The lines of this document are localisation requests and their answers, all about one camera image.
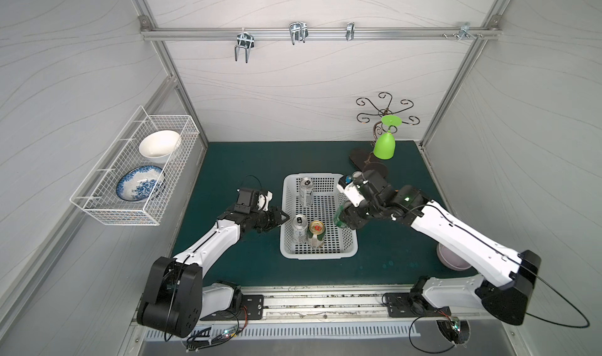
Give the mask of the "green can front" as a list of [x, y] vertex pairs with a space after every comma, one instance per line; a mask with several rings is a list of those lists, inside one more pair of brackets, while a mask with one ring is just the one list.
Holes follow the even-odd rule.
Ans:
[[337, 209], [337, 211], [335, 212], [335, 216], [333, 218], [333, 223], [338, 228], [346, 228], [347, 227], [346, 222], [342, 218], [343, 211], [344, 211], [344, 208], [343, 207], [339, 207]]

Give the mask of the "silver can front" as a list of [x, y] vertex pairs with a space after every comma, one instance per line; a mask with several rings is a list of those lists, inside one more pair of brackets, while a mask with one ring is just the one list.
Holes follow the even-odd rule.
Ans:
[[293, 219], [293, 242], [303, 244], [307, 241], [308, 219], [303, 214], [298, 214]]

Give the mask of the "silver can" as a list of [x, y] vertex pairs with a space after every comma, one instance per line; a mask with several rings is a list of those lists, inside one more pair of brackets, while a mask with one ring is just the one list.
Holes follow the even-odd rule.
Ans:
[[309, 177], [303, 177], [298, 186], [299, 204], [302, 207], [311, 207], [314, 201], [314, 182]]
[[298, 214], [293, 219], [293, 242], [303, 244], [307, 241], [308, 219], [303, 214]]

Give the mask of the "gold top green can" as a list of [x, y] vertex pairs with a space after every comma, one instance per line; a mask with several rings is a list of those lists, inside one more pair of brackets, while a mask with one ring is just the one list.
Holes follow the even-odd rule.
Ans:
[[321, 248], [325, 241], [325, 225], [321, 221], [312, 221], [307, 230], [307, 241], [313, 248]]

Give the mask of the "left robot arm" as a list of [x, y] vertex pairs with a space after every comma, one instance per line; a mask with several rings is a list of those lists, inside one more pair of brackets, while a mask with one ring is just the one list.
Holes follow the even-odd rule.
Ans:
[[136, 322], [166, 335], [186, 337], [198, 320], [224, 312], [235, 301], [236, 286], [204, 277], [248, 230], [269, 232], [290, 220], [278, 207], [238, 212], [230, 207], [195, 244], [175, 257], [159, 257], [151, 266]]

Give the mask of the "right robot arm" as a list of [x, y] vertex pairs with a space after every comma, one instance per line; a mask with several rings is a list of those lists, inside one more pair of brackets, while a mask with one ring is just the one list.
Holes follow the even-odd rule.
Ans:
[[374, 186], [367, 180], [339, 184], [346, 196], [337, 220], [359, 230], [368, 222], [405, 224], [449, 249], [477, 271], [463, 279], [431, 277], [415, 285], [420, 300], [431, 307], [474, 307], [498, 320], [520, 326], [527, 315], [541, 257], [531, 250], [517, 252], [482, 235], [410, 185], [399, 190]]

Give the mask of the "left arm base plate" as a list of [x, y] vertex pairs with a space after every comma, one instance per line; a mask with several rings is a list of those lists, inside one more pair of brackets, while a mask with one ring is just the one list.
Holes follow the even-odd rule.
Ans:
[[200, 322], [259, 321], [263, 318], [265, 296], [242, 294], [240, 303], [225, 311], [218, 311], [200, 319]]

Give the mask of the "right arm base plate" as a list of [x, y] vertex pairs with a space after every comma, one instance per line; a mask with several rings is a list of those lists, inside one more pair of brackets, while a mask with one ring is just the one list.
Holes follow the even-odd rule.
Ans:
[[418, 293], [384, 293], [382, 304], [391, 318], [451, 317], [449, 307], [434, 307]]

